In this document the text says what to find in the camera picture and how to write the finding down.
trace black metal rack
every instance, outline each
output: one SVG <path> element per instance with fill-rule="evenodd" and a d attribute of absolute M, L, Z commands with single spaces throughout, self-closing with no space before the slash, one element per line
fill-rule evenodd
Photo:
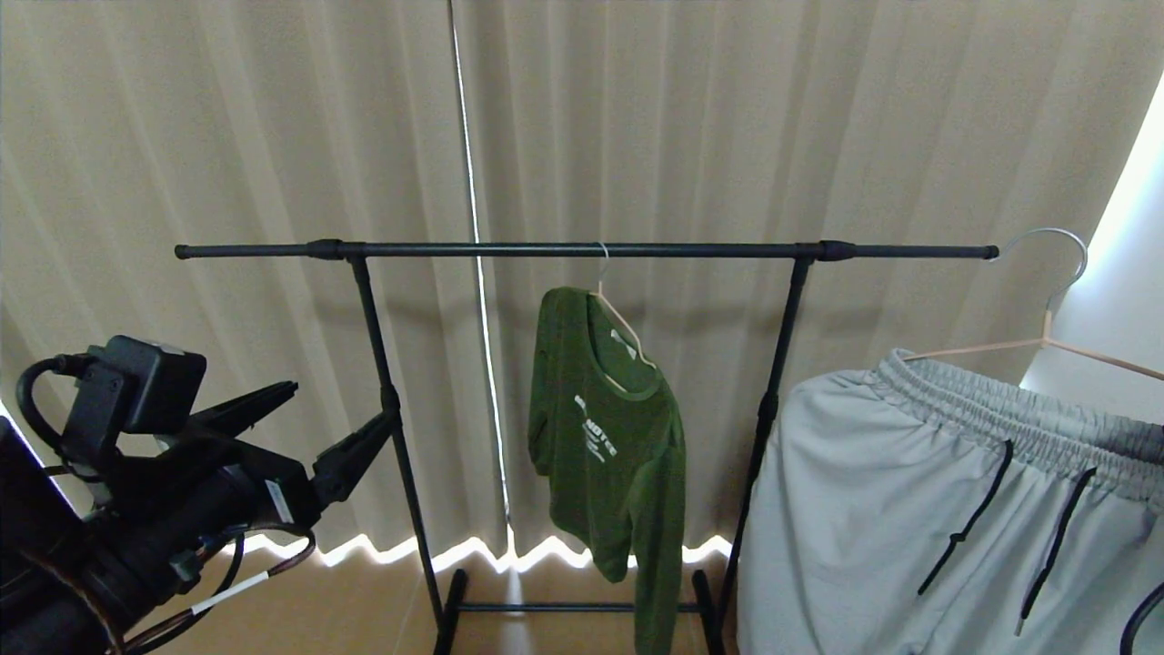
<path fill-rule="evenodd" d="M 360 289 L 360 300 L 363 305 L 364 319 L 368 322 L 368 336 L 371 340 L 372 355 L 376 362 L 376 373 L 381 385 L 381 407 L 385 415 L 400 411 L 399 396 L 392 385 L 388 368 L 388 355 L 384 350 L 384 337 L 376 312 L 376 299 L 371 290 L 371 278 L 368 273 L 368 257 L 377 256 L 539 256 L 539 257 L 693 257 L 693 258 L 792 258 L 795 259 L 785 312 L 780 322 L 780 335 L 776 339 L 776 351 L 772 358 L 772 372 L 768 386 L 760 399 L 757 412 L 755 436 L 752 442 L 752 455 L 747 469 L 747 483 L 740 504 L 739 520 L 732 539 L 731 554 L 719 590 L 718 603 L 714 600 L 707 575 L 697 570 L 691 576 L 695 588 L 695 603 L 680 604 L 679 611 L 698 613 L 703 622 L 703 634 L 708 652 L 719 655 L 724 652 L 722 628 L 739 567 L 739 543 L 744 535 L 752 501 L 752 484 L 760 472 L 764 449 L 768 434 L 776 419 L 778 390 L 783 375 L 785 362 L 788 359 L 788 348 L 796 323 L 796 312 L 800 308 L 808 269 L 816 261 L 842 261 L 849 258 L 981 258 L 999 256 L 998 245 L 880 245 L 854 244 L 846 241 L 817 241 L 807 243 L 368 243 L 359 241 L 341 241 L 324 238 L 307 243 L 292 244 L 225 244 L 225 245 L 176 245 L 178 258 L 198 257 L 262 257 L 262 256 L 307 256 L 332 261 L 347 261 L 355 275 Z M 440 588 L 433 571 L 432 554 L 428 550 L 428 539 L 425 533 L 424 519 L 420 514 L 420 503 L 417 498 L 416 480 L 412 475 L 412 463 L 404 442 L 404 429 L 393 435 L 396 461 L 400 468 L 400 479 L 404 484 L 404 497 L 412 518 L 412 528 L 417 536 L 420 563 L 424 568 L 425 584 L 432 604 L 433 617 L 436 620 L 438 638 L 433 649 L 435 654 L 447 654 L 453 647 L 456 635 L 456 624 L 461 612 L 631 612 L 629 603 L 466 603 L 464 591 L 469 576 L 463 569 L 457 569 L 449 585 L 448 598 L 441 603 Z"/>

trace black camera mounted on arm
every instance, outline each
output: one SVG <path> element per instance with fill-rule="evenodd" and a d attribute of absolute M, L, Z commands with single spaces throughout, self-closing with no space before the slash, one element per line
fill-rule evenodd
<path fill-rule="evenodd" d="M 242 535 L 276 529 L 308 537 L 347 500 L 379 449 L 399 434 L 400 412 L 382 412 L 315 460 L 314 477 L 289 457 L 236 437 L 290 400 L 298 385 L 278 383 L 191 414 L 206 358 L 125 336 L 85 355 L 34 364 L 16 396 L 31 430 L 61 457 L 42 470 L 15 430 L 0 420 L 0 652 L 148 653 L 189 629 L 204 612 L 176 615 L 129 643 L 123 634 L 176 593 L 200 581 L 203 564 Z M 33 401 L 44 373 L 77 379 L 77 397 L 57 434 Z M 164 451 L 133 457 L 122 434 L 155 435 Z M 48 474 L 72 474 L 93 494 L 78 518 Z M 237 571 L 242 549 L 225 591 Z"/>

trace white wall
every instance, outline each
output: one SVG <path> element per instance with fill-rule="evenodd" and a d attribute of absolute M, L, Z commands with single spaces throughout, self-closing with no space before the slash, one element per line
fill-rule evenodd
<path fill-rule="evenodd" d="M 1058 340 L 1164 371 L 1164 80 L 1099 228 L 1087 272 L 1064 298 Z M 1164 423 L 1164 382 L 1046 349 L 1022 386 Z"/>

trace curtain fold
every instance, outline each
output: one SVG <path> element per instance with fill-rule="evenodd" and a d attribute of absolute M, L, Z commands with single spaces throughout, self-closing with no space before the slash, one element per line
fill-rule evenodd
<path fill-rule="evenodd" d="M 1005 242 L 1090 236 L 1161 77 L 1161 2 L 454 0 L 482 235 L 498 241 Z M 1037 334 L 1073 248 L 814 265 L 785 389 Z M 687 544 L 730 534 L 790 271 L 617 259 L 605 286 L 688 435 Z M 485 262 L 519 553 L 548 535 L 525 443 L 537 308 L 584 259 Z M 1030 354 L 959 364 L 1017 382 Z M 563 537 L 573 547 L 579 544 Z"/>
<path fill-rule="evenodd" d="M 2 12 L 6 405 L 33 359 L 127 334 L 208 358 L 196 407 L 297 380 L 297 398 L 244 439 L 307 465 L 370 419 L 378 384 L 348 265 L 180 262 L 172 247 L 471 240 L 447 6 Z M 501 551 L 475 265 L 369 265 L 432 547 L 475 535 Z M 45 392 L 59 426 L 72 392 Z M 148 437 L 121 443 L 157 453 Z M 325 549 L 412 536 L 391 446 L 318 531 Z"/>

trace horizontal rack bar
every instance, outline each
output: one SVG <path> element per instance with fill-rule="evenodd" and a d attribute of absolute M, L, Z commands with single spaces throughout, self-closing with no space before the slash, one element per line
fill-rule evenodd
<path fill-rule="evenodd" d="M 461 603 L 462 612 L 633 612 L 630 603 Z M 695 603 L 681 603 L 679 611 L 698 614 Z"/>
<path fill-rule="evenodd" d="M 321 238 L 307 243 L 175 245 L 178 258 L 308 256 L 324 259 L 379 256 L 697 257 L 697 258 L 994 258 L 998 245 L 883 245 L 824 240 L 807 243 L 371 243 Z"/>

